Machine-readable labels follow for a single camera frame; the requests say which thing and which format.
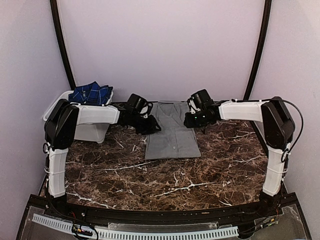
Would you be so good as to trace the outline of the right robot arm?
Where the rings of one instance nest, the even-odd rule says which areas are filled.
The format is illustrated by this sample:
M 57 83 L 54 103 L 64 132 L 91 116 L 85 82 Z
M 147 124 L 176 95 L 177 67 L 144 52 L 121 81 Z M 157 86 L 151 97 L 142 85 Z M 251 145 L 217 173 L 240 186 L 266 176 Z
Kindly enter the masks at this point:
M 218 121 L 243 120 L 260 122 L 268 150 L 268 162 L 262 192 L 275 196 L 288 171 L 289 155 L 296 144 L 295 122 L 286 107 L 287 100 L 273 97 L 264 100 L 202 100 L 192 96 L 187 100 L 187 128 L 202 128 Z

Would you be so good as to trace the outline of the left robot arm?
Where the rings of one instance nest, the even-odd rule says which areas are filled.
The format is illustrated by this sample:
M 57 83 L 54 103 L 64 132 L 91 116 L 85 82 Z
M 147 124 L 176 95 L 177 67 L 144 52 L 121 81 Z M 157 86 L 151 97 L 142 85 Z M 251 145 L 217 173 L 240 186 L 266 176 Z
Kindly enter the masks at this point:
M 46 154 L 44 170 L 46 189 L 53 198 L 66 194 L 65 172 L 69 147 L 80 125 L 120 125 L 133 127 L 136 134 L 150 135 L 161 131 L 156 118 L 151 115 L 153 103 L 138 97 L 118 106 L 81 105 L 59 99 L 44 124 Z

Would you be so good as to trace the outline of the grey long sleeve shirt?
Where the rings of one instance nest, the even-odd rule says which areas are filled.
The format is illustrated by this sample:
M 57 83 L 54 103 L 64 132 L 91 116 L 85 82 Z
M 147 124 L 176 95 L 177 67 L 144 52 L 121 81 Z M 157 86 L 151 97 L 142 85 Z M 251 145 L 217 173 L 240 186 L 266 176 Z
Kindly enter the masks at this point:
M 146 160 L 199 158 L 201 156 L 194 129 L 184 125 L 189 112 L 185 101 L 158 101 L 151 114 L 161 130 L 147 136 Z

